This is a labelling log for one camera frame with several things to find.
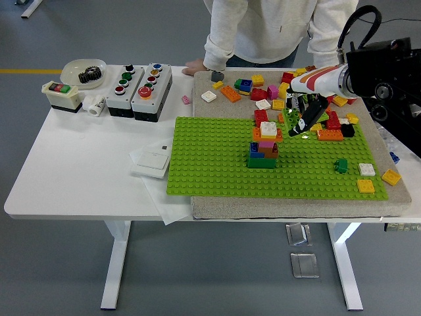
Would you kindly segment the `person's right hand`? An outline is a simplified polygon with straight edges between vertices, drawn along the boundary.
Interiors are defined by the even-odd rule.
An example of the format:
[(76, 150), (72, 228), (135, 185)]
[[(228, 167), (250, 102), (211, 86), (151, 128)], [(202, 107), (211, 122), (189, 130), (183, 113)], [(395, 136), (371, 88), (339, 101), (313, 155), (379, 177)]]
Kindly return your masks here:
[(182, 74), (193, 76), (196, 72), (201, 71), (208, 71), (208, 68), (204, 66), (202, 59), (196, 59), (185, 64)]

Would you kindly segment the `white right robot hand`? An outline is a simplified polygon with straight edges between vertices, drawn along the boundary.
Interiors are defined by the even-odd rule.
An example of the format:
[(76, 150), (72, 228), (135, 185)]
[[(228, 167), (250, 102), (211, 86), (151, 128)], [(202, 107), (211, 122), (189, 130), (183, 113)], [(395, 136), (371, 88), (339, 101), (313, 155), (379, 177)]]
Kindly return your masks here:
[(328, 106), (327, 97), (341, 94), (339, 77), (347, 65), (327, 66), (312, 70), (291, 80), (289, 93), (316, 94), (302, 114), (299, 122), (289, 131), (293, 137), (309, 130), (325, 112)]

